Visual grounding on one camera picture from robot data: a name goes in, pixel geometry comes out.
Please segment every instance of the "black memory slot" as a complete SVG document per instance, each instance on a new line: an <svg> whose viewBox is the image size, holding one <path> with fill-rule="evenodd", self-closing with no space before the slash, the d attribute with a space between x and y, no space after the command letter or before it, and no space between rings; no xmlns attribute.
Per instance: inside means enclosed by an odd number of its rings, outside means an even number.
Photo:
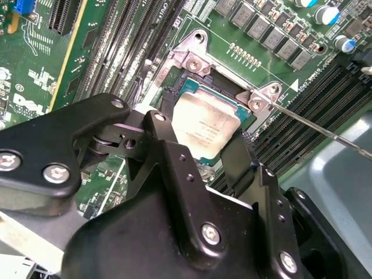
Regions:
<svg viewBox="0 0 372 279"><path fill-rule="evenodd" d="M93 92L93 86L99 74L99 65L104 62L115 37L117 28L120 24L121 17L125 13L126 5L120 7L119 13L115 13L118 7L119 0L115 0L111 2L109 8L107 9L105 19L103 21L105 25L101 28L99 38L92 48L90 63L85 71L83 80L78 87L74 102L88 98Z"/></svg>
<svg viewBox="0 0 372 279"><path fill-rule="evenodd" d="M126 53L126 55L121 60L121 67L115 71L113 79L109 83L108 92L111 94L117 95L118 87L122 85L125 80L125 77L132 66L134 59L136 59L138 53L143 47L143 44L146 42L148 37L153 31L153 27L155 26L155 21L158 17L160 9L162 8L163 1L156 0L155 3L151 5L150 14L143 14L144 18L141 18L139 22L141 22L141 26L133 32L131 38L133 38L133 43L129 43L130 49Z"/></svg>
<svg viewBox="0 0 372 279"><path fill-rule="evenodd" d="M136 78L139 75L139 72L142 69L144 60L146 57L149 57L151 61L154 60L156 54L160 51L161 46L164 44L169 32L173 28L173 24L176 18L179 16L180 12L182 11L183 6L185 5L186 0L178 0L178 1L170 1L169 8L165 11L164 15L162 16L160 22L156 26L156 31L152 33L150 40L148 41L146 48L144 49L143 60L142 63L139 63L139 66L135 70L134 75L132 76L126 91L124 92L125 101L128 103L133 102L133 98L135 94L130 94L130 92L135 92L133 88L136 85Z"/></svg>
<svg viewBox="0 0 372 279"><path fill-rule="evenodd" d="M140 3L141 3L140 0L134 0L131 1L131 3L127 6L124 17L120 22L120 26L117 28L117 33L115 34L114 41L111 44L110 51L106 55L101 65L101 69L98 74L98 79L96 80L95 85L93 86L92 95L97 95L104 91L103 87L108 79L112 63L115 60L115 57L121 47L121 44L123 43L124 39L128 36L130 32L130 26L133 22L136 11L140 6Z"/></svg>
<svg viewBox="0 0 372 279"><path fill-rule="evenodd" d="M372 98L370 85L363 84L360 71L350 71L337 63L314 82L291 104L290 109L304 118L335 131ZM282 175L320 144L325 137L286 115L255 141L261 163Z"/></svg>

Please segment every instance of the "white capacitor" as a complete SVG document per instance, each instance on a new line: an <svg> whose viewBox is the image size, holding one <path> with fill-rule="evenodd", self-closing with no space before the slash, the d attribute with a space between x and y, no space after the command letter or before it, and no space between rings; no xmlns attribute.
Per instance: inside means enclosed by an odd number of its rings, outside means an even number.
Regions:
<svg viewBox="0 0 372 279"><path fill-rule="evenodd" d="M352 52L356 47L355 41L352 39L349 39L347 36L344 36L344 35L337 36L334 41L334 45L337 49L339 49L343 53Z"/></svg>
<svg viewBox="0 0 372 279"><path fill-rule="evenodd" d="M320 6L314 14L314 19L317 24L333 25L337 22L338 18L338 8L328 5Z"/></svg>
<svg viewBox="0 0 372 279"><path fill-rule="evenodd" d="M318 2L318 0L295 0L295 4L300 8L309 8L312 7Z"/></svg>
<svg viewBox="0 0 372 279"><path fill-rule="evenodd" d="M3 121L0 121L0 130L4 130L6 128L6 125Z"/></svg>

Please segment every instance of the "blue connector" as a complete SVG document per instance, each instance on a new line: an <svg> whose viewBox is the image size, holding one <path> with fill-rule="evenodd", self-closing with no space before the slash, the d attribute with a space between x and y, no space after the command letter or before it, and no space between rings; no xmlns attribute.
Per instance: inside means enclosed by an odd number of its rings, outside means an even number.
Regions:
<svg viewBox="0 0 372 279"><path fill-rule="evenodd" d="M29 15L33 12L36 0L17 0L14 10L20 15Z"/></svg>

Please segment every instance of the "screwdriver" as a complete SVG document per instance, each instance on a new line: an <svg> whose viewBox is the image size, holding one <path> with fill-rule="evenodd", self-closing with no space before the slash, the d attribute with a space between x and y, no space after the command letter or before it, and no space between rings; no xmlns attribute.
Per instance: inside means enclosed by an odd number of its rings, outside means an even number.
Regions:
<svg viewBox="0 0 372 279"><path fill-rule="evenodd" d="M369 151L361 148L360 146L352 143L351 141L347 140L346 138L344 138L342 136L339 136L339 135L336 135L335 133L332 133L331 131L328 131L327 129L325 129L323 127L320 127L319 125L309 121L308 119L303 118L302 116L300 116L300 115L298 115L298 114L296 114L296 113L278 105L277 103L273 102L269 97L265 96L265 94L261 93L260 91L255 90L255 93L258 96L260 96L264 101L269 103L270 106L276 108L277 110L284 113L285 115L287 115L287 116L289 116L289 117L307 125L308 127L318 131L319 133L325 135L326 137L331 138L332 140L334 140L336 142L339 142L343 146L354 149L356 152L358 152L362 156L372 160L372 153L371 152L369 152Z"/></svg>

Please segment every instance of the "silver screw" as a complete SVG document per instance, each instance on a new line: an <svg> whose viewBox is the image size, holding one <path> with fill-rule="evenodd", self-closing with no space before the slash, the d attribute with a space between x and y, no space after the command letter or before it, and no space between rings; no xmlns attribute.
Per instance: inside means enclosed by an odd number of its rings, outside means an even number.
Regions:
<svg viewBox="0 0 372 279"><path fill-rule="evenodd" d="M260 107L261 107L261 103L260 102L253 103L253 108L254 109L259 109Z"/></svg>
<svg viewBox="0 0 372 279"><path fill-rule="evenodd" d="M301 192L301 191L296 191L296 193L297 193L297 195L298 195L300 198L302 198L302 199L306 199L306 197L305 197L305 195L304 195L303 192Z"/></svg>
<svg viewBox="0 0 372 279"><path fill-rule="evenodd" d="M279 92L279 87L277 87L276 85L273 85L272 87L270 87L271 94L276 94L278 92Z"/></svg>
<svg viewBox="0 0 372 279"><path fill-rule="evenodd" d="M220 243L220 233L214 226L210 224L204 224L202 227L202 234L205 241L209 244L217 245L218 243Z"/></svg>
<svg viewBox="0 0 372 279"><path fill-rule="evenodd" d="M269 175L269 176L275 176L275 174L269 170L269 169L266 169L266 173Z"/></svg>
<svg viewBox="0 0 372 279"><path fill-rule="evenodd" d="M192 61L192 62L190 63L190 69L191 69L191 70L196 70L198 67L199 67L198 62L196 62L196 61Z"/></svg>
<svg viewBox="0 0 372 279"><path fill-rule="evenodd" d="M111 101L111 103L112 103L113 106L115 106L115 107L117 107L119 109L122 109L124 107L124 105L121 102L117 101L117 100L113 100L113 101Z"/></svg>
<svg viewBox="0 0 372 279"><path fill-rule="evenodd" d="M21 165L21 158L10 152L0 153L0 171L15 170Z"/></svg>
<svg viewBox="0 0 372 279"><path fill-rule="evenodd" d="M296 273L297 272L297 265L295 263L295 260L291 257L290 254L286 252L281 252L280 253L280 260L283 266L285 267L286 270L290 273Z"/></svg>
<svg viewBox="0 0 372 279"><path fill-rule="evenodd" d="M70 172L67 168L59 164L51 164L44 169L42 175L50 183L60 184L69 179Z"/></svg>
<svg viewBox="0 0 372 279"><path fill-rule="evenodd" d="M160 121L165 121L165 117L160 113L155 113L155 118Z"/></svg>

